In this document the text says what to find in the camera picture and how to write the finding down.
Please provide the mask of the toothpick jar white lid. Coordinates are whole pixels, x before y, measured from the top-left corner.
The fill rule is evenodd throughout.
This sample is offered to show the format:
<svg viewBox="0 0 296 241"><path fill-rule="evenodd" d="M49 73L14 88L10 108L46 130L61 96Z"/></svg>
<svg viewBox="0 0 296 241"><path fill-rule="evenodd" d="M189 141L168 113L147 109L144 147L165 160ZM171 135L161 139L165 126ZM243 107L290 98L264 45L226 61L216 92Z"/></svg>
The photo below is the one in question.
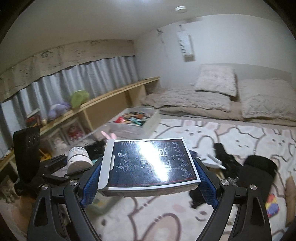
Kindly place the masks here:
<svg viewBox="0 0 296 241"><path fill-rule="evenodd" d="M67 156L67 174L91 168L92 166L93 162L85 148L76 146L69 150Z"/></svg>

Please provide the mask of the dark glossy book box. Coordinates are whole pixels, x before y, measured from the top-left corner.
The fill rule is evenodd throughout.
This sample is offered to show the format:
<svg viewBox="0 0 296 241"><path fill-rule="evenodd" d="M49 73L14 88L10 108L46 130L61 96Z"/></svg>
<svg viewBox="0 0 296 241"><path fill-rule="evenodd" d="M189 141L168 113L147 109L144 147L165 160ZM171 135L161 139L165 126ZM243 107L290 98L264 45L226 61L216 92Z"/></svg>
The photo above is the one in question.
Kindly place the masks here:
<svg viewBox="0 0 296 241"><path fill-rule="evenodd" d="M148 197L194 190L200 183L183 138L108 140L98 190L111 197Z"/></svg>

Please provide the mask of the black feather hair clip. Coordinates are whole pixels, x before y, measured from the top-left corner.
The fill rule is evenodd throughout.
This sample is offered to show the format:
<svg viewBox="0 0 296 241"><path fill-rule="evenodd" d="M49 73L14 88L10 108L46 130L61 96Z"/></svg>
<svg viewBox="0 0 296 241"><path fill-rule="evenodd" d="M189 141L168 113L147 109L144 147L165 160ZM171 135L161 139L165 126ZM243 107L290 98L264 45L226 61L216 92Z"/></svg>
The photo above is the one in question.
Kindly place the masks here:
<svg viewBox="0 0 296 241"><path fill-rule="evenodd" d="M82 143L91 161L103 157L106 146L105 140L87 140Z"/></svg>

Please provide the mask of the white cardboard box with clutter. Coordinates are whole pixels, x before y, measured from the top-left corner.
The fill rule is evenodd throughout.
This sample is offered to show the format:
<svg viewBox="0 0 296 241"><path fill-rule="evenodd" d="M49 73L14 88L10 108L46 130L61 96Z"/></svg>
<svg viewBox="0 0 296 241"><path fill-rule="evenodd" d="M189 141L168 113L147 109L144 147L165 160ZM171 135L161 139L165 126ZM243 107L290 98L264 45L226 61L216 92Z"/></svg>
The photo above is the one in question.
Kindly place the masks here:
<svg viewBox="0 0 296 241"><path fill-rule="evenodd" d="M116 131L148 133L153 132L160 123L160 113L155 108L126 108L108 123Z"/></svg>

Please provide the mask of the colourful card box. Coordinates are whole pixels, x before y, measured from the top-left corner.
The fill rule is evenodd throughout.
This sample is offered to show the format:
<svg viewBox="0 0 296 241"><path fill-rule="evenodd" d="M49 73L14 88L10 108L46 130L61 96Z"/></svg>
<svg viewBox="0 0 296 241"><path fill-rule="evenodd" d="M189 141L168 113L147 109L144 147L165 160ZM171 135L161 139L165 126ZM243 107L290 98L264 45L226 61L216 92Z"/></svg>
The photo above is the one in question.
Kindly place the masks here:
<svg viewBox="0 0 296 241"><path fill-rule="evenodd" d="M267 216L269 218L278 214L280 208L276 200L276 196L273 193L269 194L269 196L267 197L265 208L266 208Z"/></svg>

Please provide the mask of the red dress doll in case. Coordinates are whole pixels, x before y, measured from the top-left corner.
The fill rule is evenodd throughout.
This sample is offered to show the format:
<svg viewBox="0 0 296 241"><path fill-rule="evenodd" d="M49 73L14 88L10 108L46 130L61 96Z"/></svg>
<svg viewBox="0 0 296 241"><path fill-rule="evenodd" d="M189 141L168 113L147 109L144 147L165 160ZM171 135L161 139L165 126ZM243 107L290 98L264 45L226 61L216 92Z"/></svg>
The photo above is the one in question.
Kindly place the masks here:
<svg viewBox="0 0 296 241"><path fill-rule="evenodd" d="M61 130L69 144L74 144L86 136L86 132L77 118L63 124Z"/></svg>

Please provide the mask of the purple plush toy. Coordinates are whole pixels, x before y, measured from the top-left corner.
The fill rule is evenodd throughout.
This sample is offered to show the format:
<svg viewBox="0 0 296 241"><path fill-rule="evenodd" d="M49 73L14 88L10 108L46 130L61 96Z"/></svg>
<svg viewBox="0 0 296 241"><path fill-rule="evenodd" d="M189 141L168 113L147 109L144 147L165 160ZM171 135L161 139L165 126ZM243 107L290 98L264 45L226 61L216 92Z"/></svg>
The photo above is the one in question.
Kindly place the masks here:
<svg viewBox="0 0 296 241"><path fill-rule="evenodd" d="M58 118L59 116L63 115L67 111L69 111L70 108L71 108L71 106L68 102L63 101L59 104L54 104L51 106L51 108L49 110L48 119L50 121L53 121L56 118Z"/></svg>

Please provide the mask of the yarn wrapped cardboard tube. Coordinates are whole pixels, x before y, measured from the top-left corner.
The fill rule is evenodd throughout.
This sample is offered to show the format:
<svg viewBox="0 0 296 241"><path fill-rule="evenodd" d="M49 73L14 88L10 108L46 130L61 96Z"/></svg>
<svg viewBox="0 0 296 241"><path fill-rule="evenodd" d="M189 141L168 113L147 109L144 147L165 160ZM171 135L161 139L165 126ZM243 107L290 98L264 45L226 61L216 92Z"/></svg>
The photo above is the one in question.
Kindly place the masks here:
<svg viewBox="0 0 296 241"><path fill-rule="evenodd" d="M285 203L287 207L285 226L289 226L295 218L295 182L292 176L286 180Z"/></svg>

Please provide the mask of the black visor cap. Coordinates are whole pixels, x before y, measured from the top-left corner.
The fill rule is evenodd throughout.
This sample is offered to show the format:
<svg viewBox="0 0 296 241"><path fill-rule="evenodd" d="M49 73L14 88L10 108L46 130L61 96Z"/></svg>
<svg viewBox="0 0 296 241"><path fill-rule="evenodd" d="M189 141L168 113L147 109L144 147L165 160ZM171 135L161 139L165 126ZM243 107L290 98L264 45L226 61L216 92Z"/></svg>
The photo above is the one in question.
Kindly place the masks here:
<svg viewBox="0 0 296 241"><path fill-rule="evenodd" d="M259 189L263 201L266 202L277 170L278 166L274 161L266 157L250 155L240 168L237 186L247 188L254 184Z"/></svg>

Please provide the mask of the grey curtain with valance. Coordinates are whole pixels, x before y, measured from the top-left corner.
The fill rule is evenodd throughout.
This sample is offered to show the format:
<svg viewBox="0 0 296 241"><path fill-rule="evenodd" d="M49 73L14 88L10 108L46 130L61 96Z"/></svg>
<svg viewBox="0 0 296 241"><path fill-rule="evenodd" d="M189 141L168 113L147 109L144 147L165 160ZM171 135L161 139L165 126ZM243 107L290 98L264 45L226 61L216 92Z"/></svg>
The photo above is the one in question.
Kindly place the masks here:
<svg viewBox="0 0 296 241"><path fill-rule="evenodd" d="M48 119L51 108L70 102L74 92L90 98L139 80L131 40L92 40L39 52L1 73L1 155L15 131L37 110Z"/></svg>

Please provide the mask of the wooden shelf unit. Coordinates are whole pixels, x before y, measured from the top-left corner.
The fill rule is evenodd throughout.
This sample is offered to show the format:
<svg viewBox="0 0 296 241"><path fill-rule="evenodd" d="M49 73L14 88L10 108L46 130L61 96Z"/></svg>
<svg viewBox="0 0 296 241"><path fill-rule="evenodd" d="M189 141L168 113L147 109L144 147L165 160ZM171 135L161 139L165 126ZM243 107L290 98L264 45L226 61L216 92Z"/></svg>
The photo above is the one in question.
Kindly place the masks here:
<svg viewBox="0 0 296 241"><path fill-rule="evenodd" d="M51 132L72 118L79 118L84 127L93 131L124 109L139 106L140 100L147 95L147 86L155 87L159 80L159 76L140 80L98 96L43 126L40 135Z"/></svg>

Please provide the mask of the bunny print bed sheet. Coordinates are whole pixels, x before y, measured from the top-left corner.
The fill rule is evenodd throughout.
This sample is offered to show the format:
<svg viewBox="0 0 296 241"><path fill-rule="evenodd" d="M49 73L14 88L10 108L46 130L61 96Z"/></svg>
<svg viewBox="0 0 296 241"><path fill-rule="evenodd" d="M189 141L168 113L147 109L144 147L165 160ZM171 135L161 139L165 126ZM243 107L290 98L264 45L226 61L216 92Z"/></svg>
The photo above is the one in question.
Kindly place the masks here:
<svg viewBox="0 0 296 241"><path fill-rule="evenodd" d="M295 128L240 121L162 119L153 138L184 138L201 158L214 154L221 143L228 154L243 163L250 155L273 160L278 171L271 187L279 212L270 218L273 240L286 231L285 186L295 176ZM196 240L212 214L203 204L191 208L188 192L166 196L122 198L105 214L86 213L102 240Z"/></svg>

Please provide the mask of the green plush toy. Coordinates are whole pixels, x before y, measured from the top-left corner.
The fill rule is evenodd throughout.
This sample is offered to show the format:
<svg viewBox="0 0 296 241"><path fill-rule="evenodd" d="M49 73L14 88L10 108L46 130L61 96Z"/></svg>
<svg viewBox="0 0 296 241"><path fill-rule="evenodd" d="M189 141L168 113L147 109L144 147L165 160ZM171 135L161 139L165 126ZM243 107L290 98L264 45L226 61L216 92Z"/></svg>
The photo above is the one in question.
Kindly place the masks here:
<svg viewBox="0 0 296 241"><path fill-rule="evenodd" d="M78 90L71 95L71 106L73 109L79 108L82 104L88 102L89 93L85 90Z"/></svg>

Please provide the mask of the clear plastic storage bin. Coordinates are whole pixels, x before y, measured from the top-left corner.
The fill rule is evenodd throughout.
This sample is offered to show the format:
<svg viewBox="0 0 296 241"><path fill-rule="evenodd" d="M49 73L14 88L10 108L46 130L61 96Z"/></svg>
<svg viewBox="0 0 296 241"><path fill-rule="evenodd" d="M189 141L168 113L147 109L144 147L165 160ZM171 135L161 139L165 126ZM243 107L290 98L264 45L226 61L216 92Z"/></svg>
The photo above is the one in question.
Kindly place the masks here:
<svg viewBox="0 0 296 241"><path fill-rule="evenodd" d="M154 129L153 132L148 132L148 133L128 133L125 131L114 130L114 128L107 122L107 123L101 125L100 127L98 127L97 129L95 129L93 132L86 135L82 140L80 140L80 142L78 142L76 144L76 146L84 147L82 142L87 141L87 140L105 140L105 141L107 141L107 139L100 133L101 131L104 131L106 133L116 134L118 140L136 140L136 139L150 138L152 136L152 134L155 132L156 128Z"/></svg>

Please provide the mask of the beige folded blanket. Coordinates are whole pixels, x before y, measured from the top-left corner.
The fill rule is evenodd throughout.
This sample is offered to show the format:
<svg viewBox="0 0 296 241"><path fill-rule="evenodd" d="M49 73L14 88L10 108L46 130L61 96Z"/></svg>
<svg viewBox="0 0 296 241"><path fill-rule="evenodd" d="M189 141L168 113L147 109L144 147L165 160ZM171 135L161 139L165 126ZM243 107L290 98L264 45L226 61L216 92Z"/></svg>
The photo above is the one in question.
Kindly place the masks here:
<svg viewBox="0 0 296 241"><path fill-rule="evenodd" d="M193 115L200 116L202 118L213 118L220 120L233 120L243 121L249 123L264 123L271 125L293 126L295 127L295 121L283 120L279 118L244 118L241 111L241 103L239 101L231 101L231 110L224 112L221 110L208 110L202 108L186 108L186 107L164 107L158 108L166 114L179 114L179 115Z"/></svg>

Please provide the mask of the right quilted beige pillow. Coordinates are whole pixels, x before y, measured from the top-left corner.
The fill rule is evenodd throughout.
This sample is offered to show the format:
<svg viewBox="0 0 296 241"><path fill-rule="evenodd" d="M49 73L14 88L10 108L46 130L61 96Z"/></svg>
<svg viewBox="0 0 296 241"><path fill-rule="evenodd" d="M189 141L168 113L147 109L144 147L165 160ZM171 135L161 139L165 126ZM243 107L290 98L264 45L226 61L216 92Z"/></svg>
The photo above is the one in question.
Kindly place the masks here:
<svg viewBox="0 0 296 241"><path fill-rule="evenodd" d="M282 79L245 79L238 83L244 118L279 118L295 121L295 91Z"/></svg>

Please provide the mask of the fluffy beige pillow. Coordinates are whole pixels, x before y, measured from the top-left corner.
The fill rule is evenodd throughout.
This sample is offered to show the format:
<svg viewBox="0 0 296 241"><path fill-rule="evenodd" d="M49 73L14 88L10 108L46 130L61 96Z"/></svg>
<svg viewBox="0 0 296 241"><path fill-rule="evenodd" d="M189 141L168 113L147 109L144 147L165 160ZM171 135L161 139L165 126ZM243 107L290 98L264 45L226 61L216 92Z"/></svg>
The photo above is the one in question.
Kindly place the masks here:
<svg viewBox="0 0 296 241"><path fill-rule="evenodd" d="M229 66L201 65L195 90L236 97L237 86L234 69Z"/></svg>

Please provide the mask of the ceiling smoke detector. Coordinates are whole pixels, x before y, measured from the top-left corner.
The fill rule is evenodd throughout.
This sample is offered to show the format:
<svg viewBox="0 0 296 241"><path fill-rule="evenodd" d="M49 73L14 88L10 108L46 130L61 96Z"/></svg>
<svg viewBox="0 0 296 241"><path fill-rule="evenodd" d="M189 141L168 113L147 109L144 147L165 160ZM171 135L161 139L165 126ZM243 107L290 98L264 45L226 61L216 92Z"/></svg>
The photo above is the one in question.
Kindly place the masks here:
<svg viewBox="0 0 296 241"><path fill-rule="evenodd" d="M187 7L186 6L178 6L175 8L175 11L177 13L185 13L185 12L187 12Z"/></svg>

